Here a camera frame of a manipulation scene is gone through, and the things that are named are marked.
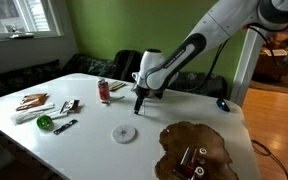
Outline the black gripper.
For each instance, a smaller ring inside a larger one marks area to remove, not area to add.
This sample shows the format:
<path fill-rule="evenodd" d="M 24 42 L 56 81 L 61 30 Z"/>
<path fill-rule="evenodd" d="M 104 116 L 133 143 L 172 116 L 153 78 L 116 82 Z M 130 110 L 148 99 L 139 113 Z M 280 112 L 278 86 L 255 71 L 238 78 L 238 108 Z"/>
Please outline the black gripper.
<path fill-rule="evenodd" d="M 140 108 L 141 108 L 145 98 L 158 98 L 158 99 L 161 99 L 163 97 L 163 93 L 162 92 L 155 92 L 153 90 L 150 90 L 150 89 L 147 89 L 147 88 L 143 88 L 143 87 L 140 87 L 138 85 L 136 85 L 133 88 L 133 91 L 137 95 L 137 100 L 136 100 L 135 106 L 134 106 L 134 113 L 135 114 L 139 113 Z"/>

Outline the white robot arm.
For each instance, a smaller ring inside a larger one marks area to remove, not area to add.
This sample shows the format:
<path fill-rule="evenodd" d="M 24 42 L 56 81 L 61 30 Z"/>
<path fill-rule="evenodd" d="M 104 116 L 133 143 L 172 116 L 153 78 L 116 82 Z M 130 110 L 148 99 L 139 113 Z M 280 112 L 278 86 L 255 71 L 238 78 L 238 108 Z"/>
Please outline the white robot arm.
<path fill-rule="evenodd" d="M 146 50 L 140 70 L 132 74 L 137 95 L 134 113 L 139 113 L 146 97 L 161 96 L 177 78 L 178 71 L 193 58 L 219 46 L 248 26 L 266 31 L 288 28 L 288 0 L 218 0 L 168 58 L 159 50 Z"/>

